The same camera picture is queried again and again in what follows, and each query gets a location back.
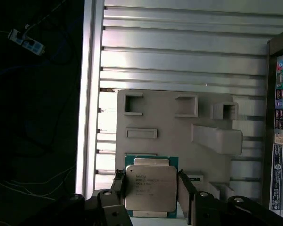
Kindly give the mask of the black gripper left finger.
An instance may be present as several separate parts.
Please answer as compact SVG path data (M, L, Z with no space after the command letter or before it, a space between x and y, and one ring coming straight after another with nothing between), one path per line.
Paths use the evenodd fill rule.
M58 201L58 226L131 226L123 205L126 174L115 171L110 189L96 190L89 199L81 194L70 194Z

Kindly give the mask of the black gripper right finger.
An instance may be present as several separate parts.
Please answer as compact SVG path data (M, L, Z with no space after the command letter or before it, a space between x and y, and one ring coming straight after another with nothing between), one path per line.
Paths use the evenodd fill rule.
M249 198L231 196L224 202L198 191L183 170L177 176L177 200L192 226L283 226L283 217Z

